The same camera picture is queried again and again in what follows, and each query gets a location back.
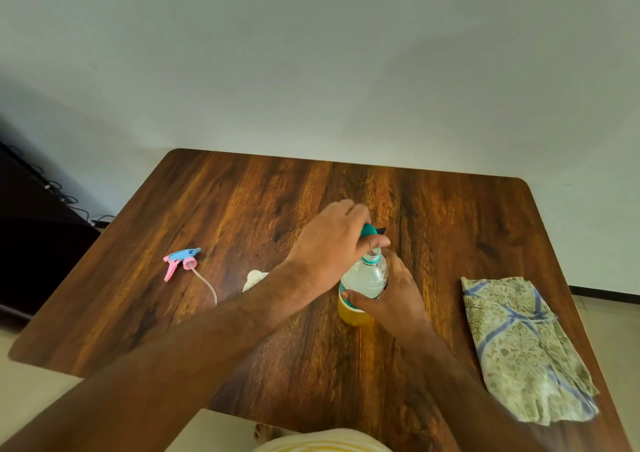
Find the person's right hand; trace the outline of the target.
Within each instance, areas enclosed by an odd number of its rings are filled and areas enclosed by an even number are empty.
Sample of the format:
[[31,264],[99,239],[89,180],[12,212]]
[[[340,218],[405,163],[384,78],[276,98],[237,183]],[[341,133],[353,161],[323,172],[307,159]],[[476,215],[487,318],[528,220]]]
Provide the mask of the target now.
[[388,265],[387,287],[379,299],[383,309],[368,313],[406,348],[416,348],[435,333],[422,293],[404,262],[391,250],[382,253]]

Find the person's left hand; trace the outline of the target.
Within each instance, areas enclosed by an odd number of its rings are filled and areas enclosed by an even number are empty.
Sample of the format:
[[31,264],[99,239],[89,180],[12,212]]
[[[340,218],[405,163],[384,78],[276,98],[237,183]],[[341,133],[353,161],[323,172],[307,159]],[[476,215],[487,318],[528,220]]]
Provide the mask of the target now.
[[343,199],[327,205],[304,227],[284,263],[311,300],[338,283],[365,255],[359,236],[370,222],[366,205]]

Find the clear plastic bottle yellow liquid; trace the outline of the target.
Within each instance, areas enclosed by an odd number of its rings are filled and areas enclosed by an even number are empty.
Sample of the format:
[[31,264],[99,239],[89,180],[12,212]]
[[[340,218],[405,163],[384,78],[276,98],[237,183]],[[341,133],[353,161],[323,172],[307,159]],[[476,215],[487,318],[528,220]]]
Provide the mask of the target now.
[[360,327],[371,321],[371,316],[346,300],[344,291],[353,291],[370,299],[378,299],[388,283],[388,265],[380,248],[369,251],[340,279],[338,314],[345,324]]

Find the person's left forearm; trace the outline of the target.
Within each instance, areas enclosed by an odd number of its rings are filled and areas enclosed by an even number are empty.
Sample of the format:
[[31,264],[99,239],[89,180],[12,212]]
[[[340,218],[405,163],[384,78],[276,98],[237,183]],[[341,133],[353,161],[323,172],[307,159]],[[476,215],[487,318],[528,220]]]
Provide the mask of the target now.
[[339,278],[328,267],[283,262],[78,383],[0,452],[164,452],[261,341]]

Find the person's right forearm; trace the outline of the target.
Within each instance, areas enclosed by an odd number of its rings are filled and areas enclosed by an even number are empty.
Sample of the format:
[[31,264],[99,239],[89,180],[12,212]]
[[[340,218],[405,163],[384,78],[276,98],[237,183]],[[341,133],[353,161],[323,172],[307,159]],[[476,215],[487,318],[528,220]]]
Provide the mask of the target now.
[[427,318],[397,340],[416,363],[461,452],[546,452],[437,336]]

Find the person's yellow striped garment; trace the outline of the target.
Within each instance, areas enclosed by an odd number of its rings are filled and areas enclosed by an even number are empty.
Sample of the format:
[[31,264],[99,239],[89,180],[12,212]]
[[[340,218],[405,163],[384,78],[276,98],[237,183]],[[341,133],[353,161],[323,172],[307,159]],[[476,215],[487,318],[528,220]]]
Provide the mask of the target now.
[[392,452],[372,436],[351,429],[333,429],[311,433],[286,433],[252,452]]

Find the person's foot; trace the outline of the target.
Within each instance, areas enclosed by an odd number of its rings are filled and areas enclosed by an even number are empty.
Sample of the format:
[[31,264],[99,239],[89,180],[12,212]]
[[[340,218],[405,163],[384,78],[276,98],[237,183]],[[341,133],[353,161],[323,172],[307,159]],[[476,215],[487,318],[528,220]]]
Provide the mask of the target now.
[[266,444],[283,436],[282,430],[263,423],[257,423],[253,433],[257,445]]

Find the floral patterned folded cloth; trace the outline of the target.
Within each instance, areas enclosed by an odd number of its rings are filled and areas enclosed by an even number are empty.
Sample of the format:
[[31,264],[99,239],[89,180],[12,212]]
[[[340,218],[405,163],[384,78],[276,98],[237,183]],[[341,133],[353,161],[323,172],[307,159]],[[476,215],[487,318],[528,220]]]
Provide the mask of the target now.
[[461,278],[485,386],[519,422],[587,422],[599,414],[588,368],[540,292],[523,277]]

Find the pink and blue spray trigger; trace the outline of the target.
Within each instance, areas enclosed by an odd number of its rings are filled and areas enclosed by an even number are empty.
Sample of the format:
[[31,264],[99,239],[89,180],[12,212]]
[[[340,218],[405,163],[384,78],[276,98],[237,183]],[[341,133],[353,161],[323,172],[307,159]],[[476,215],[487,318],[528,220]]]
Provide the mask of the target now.
[[192,273],[194,273],[196,277],[199,278],[205,284],[205,286],[209,288],[209,291],[211,292],[212,297],[214,299],[214,306],[217,306],[219,301],[218,301],[218,294],[216,293],[216,290],[214,289],[212,284],[206,278],[204,278],[204,276],[202,276],[198,272],[198,270],[196,270],[196,267],[198,265],[198,262],[196,260],[196,255],[198,255],[201,251],[202,249],[200,247],[186,248],[186,249],[182,249],[180,251],[172,252],[171,254],[165,255],[163,258],[163,261],[167,263],[168,268],[166,270],[166,274],[163,280],[164,282],[168,282],[172,278],[173,274],[175,273],[175,270],[181,266],[184,270],[191,271]]

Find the dark wooden cabinet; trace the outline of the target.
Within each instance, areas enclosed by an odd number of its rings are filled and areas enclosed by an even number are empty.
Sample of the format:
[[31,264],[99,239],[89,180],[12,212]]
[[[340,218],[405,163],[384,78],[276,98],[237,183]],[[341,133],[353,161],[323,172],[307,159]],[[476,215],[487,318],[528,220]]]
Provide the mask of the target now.
[[0,142],[0,313],[32,319],[99,236]]

